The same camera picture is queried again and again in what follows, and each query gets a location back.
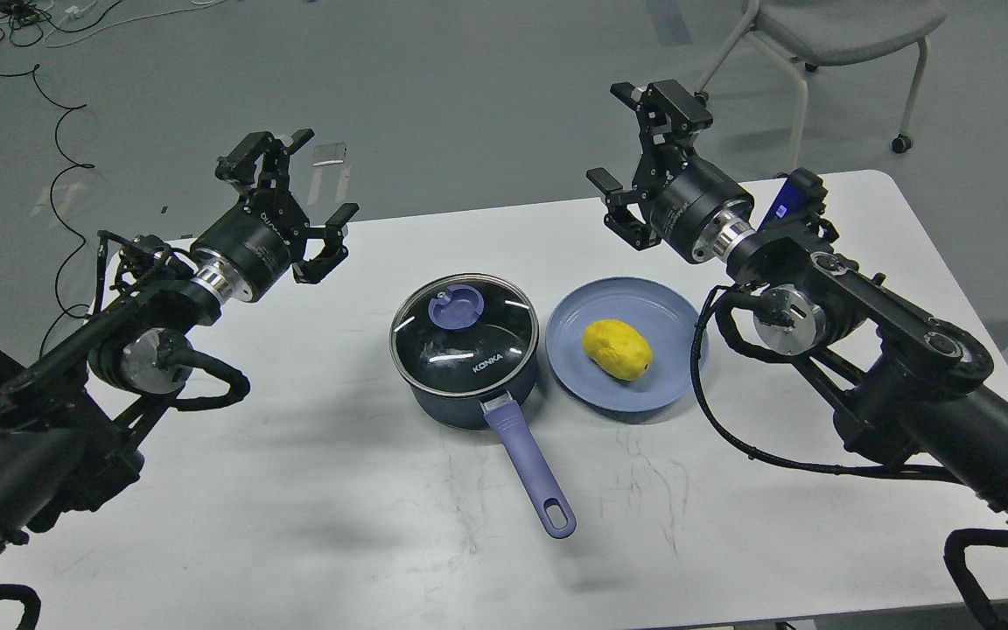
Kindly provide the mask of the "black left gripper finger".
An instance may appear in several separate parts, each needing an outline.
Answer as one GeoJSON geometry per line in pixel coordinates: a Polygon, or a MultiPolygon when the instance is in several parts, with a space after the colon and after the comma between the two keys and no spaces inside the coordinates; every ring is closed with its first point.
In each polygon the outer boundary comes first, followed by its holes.
{"type": "Polygon", "coordinates": [[[217,158],[213,175],[239,193],[232,208],[244,207],[253,193],[269,192],[275,210],[300,210],[291,192],[291,156],[312,137],[312,129],[300,129],[285,143],[268,131],[252,132],[228,155],[217,158]]]}
{"type": "Polygon", "coordinates": [[[305,224],[292,231],[292,242],[301,247],[296,260],[292,260],[292,274],[298,284],[319,284],[347,259],[348,248],[344,244],[347,224],[359,211],[359,204],[343,203],[324,226],[305,224]],[[305,260],[305,244],[316,240],[323,242],[323,248],[312,259],[305,260]]]}

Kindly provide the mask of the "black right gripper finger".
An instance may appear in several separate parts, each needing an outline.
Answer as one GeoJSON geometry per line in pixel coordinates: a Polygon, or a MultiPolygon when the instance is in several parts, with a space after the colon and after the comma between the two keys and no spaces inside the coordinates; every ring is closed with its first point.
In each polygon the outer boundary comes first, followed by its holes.
{"type": "Polygon", "coordinates": [[[655,190],[676,179],[696,155],[697,136],[715,121],[704,101],[676,80],[645,87],[617,82],[611,93],[635,112],[640,128],[641,156],[633,188],[655,190]]]}
{"type": "Polygon", "coordinates": [[[660,236],[644,220],[637,219],[629,208],[632,204],[639,204],[647,199],[644,192],[625,188],[605,168],[588,169],[585,178],[601,194],[605,205],[606,228],[637,251],[659,246],[660,236]]]}

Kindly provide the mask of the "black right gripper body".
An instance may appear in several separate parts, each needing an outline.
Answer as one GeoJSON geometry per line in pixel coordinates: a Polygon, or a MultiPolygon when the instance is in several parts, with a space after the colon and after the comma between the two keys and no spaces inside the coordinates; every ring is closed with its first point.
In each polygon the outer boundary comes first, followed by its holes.
{"type": "Polygon", "coordinates": [[[645,200],[644,220],[685,262],[698,264],[715,255],[713,219],[731,208],[747,220],[753,196],[711,161],[689,157],[675,179],[645,200]]]}

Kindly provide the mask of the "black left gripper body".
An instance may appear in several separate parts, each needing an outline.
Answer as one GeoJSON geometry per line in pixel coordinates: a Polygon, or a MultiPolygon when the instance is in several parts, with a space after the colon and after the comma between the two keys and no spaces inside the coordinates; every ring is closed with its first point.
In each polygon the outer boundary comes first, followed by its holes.
{"type": "Polygon", "coordinates": [[[308,216],[289,190],[253,188],[193,241],[193,258],[228,262],[247,286],[237,299],[259,302],[289,266],[303,259],[308,226],[308,216]]]}

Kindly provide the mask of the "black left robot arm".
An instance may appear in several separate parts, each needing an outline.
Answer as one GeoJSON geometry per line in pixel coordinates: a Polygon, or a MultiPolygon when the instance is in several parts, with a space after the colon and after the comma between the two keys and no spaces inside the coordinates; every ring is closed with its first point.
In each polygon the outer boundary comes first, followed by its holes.
{"type": "MultiPolygon", "coordinates": [[[[248,133],[215,175],[237,201],[188,250],[155,235],[99,233],[100,254],[120,246],[113,291],[87,323],[0,384],[0,555],[44,533],[65,512],[95,511],[137,482],[140,445],[165,412],[221,410],[249,394],[242,371],[188,342],[231,299],[255,303],[285,272],[318,284],[347,259],[340,205],[313,226],[291,192],[291,159],[313,137],[248,133]]],[[[39,622],[31,587],[0,584],[0,601],[23,607],[21,629],[39,622]]]]}

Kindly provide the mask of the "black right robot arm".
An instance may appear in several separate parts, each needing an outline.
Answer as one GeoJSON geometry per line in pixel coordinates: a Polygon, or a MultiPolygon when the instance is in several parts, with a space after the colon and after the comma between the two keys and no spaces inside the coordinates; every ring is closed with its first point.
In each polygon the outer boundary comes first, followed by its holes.
{"type": "MultiPolygon", "coordinates": [[[[611,93],[635,115],[641,156],[627,186],[604,168],[585,174],[603,196],[605,226],[637,250],[665,242],[688,263],[719,260],[731,279],[709,292],[692,334],[692,391],[713,430],[783,469],[959,484],[1008,523],[1008,402],[985,387],[995,362],[984,343],[838,254],[827,188],[809,169],[781,175],[753,227],[753,196],[695,149],[713,121],[704,96],[675,80],[619,82],[611,93]],[[700,378],[709,324],[736,354],[795,368],[832,407],[843,448],[868,465],[793,461],[726,430],[700,378]]],[[[1008,548],[1008,526],[953,530],[943,551],[976,622],[1007,629],[968,566],[971,547],[1008,548]]]]}

